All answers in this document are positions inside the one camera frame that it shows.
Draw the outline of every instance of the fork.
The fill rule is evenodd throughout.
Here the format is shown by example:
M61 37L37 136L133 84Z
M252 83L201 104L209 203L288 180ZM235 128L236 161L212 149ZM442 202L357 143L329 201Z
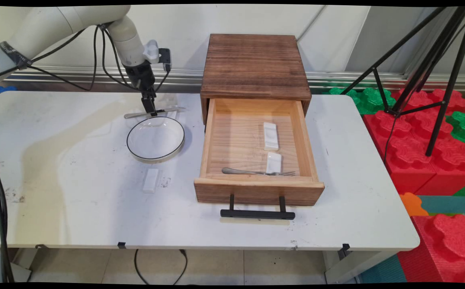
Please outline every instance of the fork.
M264 172L256 172L256 171L243 171L243 170L236 170L231 168L223 168L221 172L224 174L261 174L261 175L282 175L282 176L294 176L295 172L283 172L283 173L264 173Z

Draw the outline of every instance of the orange foam block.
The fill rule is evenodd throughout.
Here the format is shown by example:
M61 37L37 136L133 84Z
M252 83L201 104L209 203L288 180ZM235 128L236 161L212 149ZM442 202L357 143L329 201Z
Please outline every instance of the orange foam block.
M421 208L421 199L419 196L413 193L405 193L400 195L400 198L409 216L428 216L428 212Z

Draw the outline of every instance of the wooden box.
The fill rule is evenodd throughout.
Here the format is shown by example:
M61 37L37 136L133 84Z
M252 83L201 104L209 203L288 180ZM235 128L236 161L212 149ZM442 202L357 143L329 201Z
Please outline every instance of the wooden box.
M229 167L266 171L263 122L277 125L282 171L296 176L223 174ZM195 179L198 201L312 206L324 184L318 180L311 143L300 101L216 98L209 102L209 114L200 177Z
M298 100L305 115L311 90L294 35L211 34L201 88L204 123L214 98Z

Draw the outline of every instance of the black rim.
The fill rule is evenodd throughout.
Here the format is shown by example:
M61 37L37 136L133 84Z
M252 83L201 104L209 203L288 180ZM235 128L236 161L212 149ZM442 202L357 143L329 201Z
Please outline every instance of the black rim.
M171 154L172 154L173 152L175 152L176 150L179 150L179 148L183 145L184 139L186 138L186 132L184 131L183 125L182 125L180 122L178 122L177 120L175 120L175 119L173 119L173 118L171 118L171 117L167 117L167 116L155 116L155 117L150 117L150 118L148 118L148 119L144 119L144 120L140 121L140 122L137 123L135 126L133 126L133 128L131 128L131 130L130 130L129 133L127 134L127 139L126 139L127 148L128 148L128 150L129 150L133 155L139 157L140 159L147 159L146 157L141 157L141 156L139 156L139 155L133 153L133 151L132 151L131 148L129 147L129 142L128 142L128 140L129 140L129 135L131 135L131 132L133 131L133 129L134 129L135 127L137 127L140 123L142 123L142 122L144 122L144 121L146 121L146 120L153 119L153 118L161 118L161 117L162 117L162 118L171 119L171 120L177 122L177 123L181 126L181 128L182 128L182 130L183 130L183 141L181 141L181 143L179 144L179 146L178 146L175 150L172 150L170 153L168 153L168 154L166 154L166 155L163 155L163 156L160 156L160 157L157 157L157 158L155 158L155 159L162 159L163 157L166 157L166 156L168 156L168 155L171 155Z

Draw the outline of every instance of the drawer handle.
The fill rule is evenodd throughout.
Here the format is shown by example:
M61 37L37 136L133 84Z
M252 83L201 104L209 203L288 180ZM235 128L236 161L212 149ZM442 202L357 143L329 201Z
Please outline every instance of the drawer handle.
M278 197L280 212L271 211L248 211L234 210L234 194L231 194L229 209L222 209L220 216L226 218L272 218L277 220L293 220L295 213L286 212L286 199L283 196Z

